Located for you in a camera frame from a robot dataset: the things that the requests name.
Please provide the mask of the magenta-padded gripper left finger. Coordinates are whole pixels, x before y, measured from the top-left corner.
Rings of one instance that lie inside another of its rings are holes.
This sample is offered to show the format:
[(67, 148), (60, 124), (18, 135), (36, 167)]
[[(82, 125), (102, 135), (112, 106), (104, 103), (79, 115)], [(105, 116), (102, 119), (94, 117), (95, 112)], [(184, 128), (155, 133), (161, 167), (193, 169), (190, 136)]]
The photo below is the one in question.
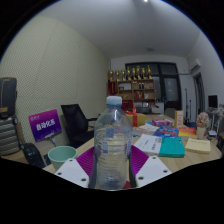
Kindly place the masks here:
[(88, 149), (77, 159), (68, 159), (55, 175), (78, 186), (94, 189), (96, 185), (94, 148)]

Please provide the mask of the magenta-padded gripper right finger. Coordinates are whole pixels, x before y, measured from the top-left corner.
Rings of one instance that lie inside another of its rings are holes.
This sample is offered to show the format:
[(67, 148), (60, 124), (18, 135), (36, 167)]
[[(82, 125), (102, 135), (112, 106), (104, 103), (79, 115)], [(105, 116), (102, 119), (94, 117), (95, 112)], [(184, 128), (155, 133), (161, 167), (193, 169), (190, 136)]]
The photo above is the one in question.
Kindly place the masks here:
[(139, 148), (131, 146), (129, 180), (132, 188), (146, 186), (170, 174), (171, 171), (158, 156), (148, 156)]

